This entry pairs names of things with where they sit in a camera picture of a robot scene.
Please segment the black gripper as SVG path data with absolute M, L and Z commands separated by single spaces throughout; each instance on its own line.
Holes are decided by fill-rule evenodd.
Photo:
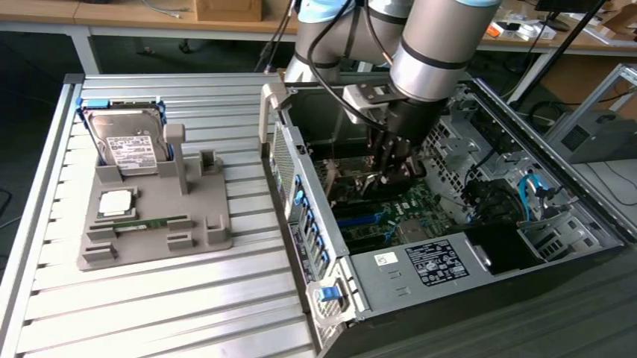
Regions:
M 369 129 L 372 169 L 381 174 L 397 170 L 420 151 L 424 139 L 439 121 L 443 100 L 404 99 L 389 102 L 384 111 L 384 127 Z

